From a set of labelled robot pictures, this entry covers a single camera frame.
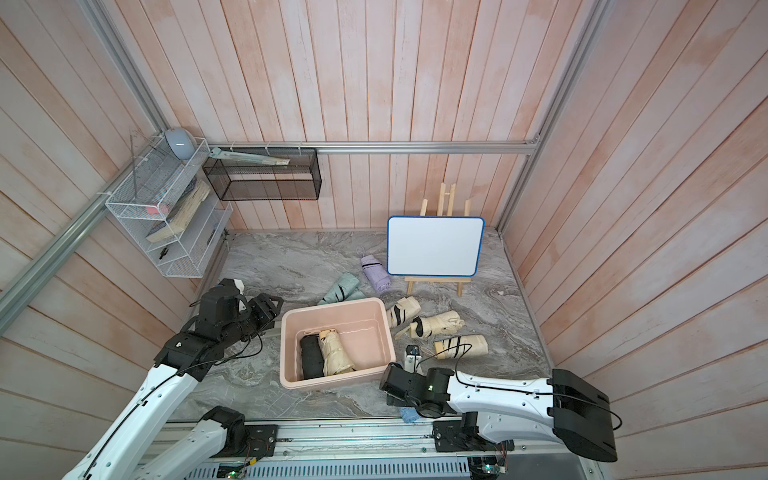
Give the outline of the plain beige umbrella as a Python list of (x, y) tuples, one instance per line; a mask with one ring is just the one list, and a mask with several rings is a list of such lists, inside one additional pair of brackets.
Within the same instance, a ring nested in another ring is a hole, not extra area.
[(319, 332), (319, 342), (324, 357), (324, 374), (326, 377), (356, 370), (355, 364), (347, 354), (339, 332), (336, 329)]

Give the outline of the beige umbrella black stripes small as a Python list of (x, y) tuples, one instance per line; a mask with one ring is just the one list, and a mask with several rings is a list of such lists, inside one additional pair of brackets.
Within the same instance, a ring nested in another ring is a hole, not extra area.
[(412, 322), (421, 313), (421, 305), (413, 296), (403, 297), (387, 310), (390, 329)]

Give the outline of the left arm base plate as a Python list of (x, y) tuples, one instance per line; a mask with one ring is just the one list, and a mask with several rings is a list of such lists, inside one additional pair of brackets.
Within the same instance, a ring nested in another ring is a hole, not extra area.
[(279, 426), (277, 424), (238, 424), (227, 433), (220, 457), (247, 457), (260, 460), (275, 452)]

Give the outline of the blue umbrella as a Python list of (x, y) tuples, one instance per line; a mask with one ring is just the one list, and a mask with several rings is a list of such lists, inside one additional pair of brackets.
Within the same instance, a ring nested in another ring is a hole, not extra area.
[(406, 424), (416, 423), (420, 419), (420, 415), (413, 407), (401, 407), (399, 413), (401, 419)]

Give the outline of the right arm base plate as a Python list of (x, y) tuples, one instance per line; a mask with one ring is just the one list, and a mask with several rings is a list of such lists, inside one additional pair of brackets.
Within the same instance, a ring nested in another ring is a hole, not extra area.
[(436, 420), (432, 423), (435, 449), (441, 453), (514, 451), (512, 440), (492, 443), (480, 436), (477, 416), (464, 414), (458, 420)]

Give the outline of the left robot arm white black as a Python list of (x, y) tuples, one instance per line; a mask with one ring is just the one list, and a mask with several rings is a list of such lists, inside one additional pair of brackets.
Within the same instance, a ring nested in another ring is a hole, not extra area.
[(68, 473), (68, 479), (182, 479), (209, 458), (247, 447), (243, 414), (218, 406), (207, 412), (183, 439), (149, 462), (142, 459), (181, 402), (210, 369), (246, 358), (231, 346), (249, 346), (273, 327), (281, 297), (260, 293), (246, 298), (241, 281), (221, 280), (196, 301), (197, 312), (154, 359), (133, 398), (106, 433)]

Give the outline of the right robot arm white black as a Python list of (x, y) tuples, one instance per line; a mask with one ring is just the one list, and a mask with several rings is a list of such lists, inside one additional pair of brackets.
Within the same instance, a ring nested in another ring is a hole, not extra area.
[(498, 444), (555, 440), (590, 460), (618, 460), (607, 394), (576, 374), (554, 369), (548, 378), (509, 380), (431, 368), (421, 375), (390, 364), (379, 388), (425, 418), (476, 415), (473, 431)]

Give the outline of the pink plastic storage box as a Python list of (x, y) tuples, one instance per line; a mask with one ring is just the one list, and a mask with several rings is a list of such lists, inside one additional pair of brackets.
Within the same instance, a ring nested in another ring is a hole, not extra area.
[(294, 309), (282, 318), (280, 381), (287, 389), (378, 380), (395, 360), (385, 307), (377, 298)]

